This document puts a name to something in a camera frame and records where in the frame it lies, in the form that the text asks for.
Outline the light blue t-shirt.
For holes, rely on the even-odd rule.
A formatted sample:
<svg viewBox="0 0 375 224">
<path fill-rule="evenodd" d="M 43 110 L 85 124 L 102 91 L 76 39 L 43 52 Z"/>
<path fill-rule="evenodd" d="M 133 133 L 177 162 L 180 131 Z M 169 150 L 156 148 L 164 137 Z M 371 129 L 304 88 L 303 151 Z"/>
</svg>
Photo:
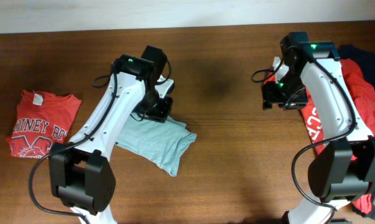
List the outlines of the light blue t-shirt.
<svg viewBox="0 0 375 224">
<path fill-rule="evenodd" d="M 175 177 L 183 154 L 197 138 L 186 126 L 170 116 L 163 123 L 129 117 L 115 145 L 146 158 Z"/>
</svg>

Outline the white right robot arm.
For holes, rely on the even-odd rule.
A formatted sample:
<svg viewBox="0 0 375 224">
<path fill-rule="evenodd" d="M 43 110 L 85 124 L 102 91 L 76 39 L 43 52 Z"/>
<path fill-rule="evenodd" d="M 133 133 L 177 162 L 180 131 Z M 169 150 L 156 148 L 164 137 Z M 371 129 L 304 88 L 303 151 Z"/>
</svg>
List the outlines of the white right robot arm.
<svg viewBox="0 0 375 224">
<path fill-rule="evenodd" d="M 331 223 L 335 213 L 375 190 L 375 136 L 365 125 L 343 80 L 331 42 L 281 42 L 282 59 L 263 81 L 263 108 L 285 110 L 315 104 L 324 138 L 322 152 L 308 168 L 310 189 L 295 187 L 301 202 L 285 212 L 282 223 Z"/>
</svg>

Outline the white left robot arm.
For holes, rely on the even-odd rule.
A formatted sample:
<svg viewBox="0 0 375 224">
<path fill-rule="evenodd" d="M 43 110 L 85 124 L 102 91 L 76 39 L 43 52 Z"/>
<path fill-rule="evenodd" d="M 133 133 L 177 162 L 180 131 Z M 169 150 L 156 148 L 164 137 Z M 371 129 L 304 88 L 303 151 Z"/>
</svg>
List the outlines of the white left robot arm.
<svg viewBox="0 0 375 224">
<path fill-rule="evenodd" d="M 128 117 L 165 122 L 174 88 L 162 71 L 171 64 L 164 53 L 122 55 L 112 64 L 103 98 L 68 144 L 54 144 L 49 157 L 52 195 L 82 223 L 114 223 L 110 201 L 116 180 L 110 157 Z"/>
</svg>

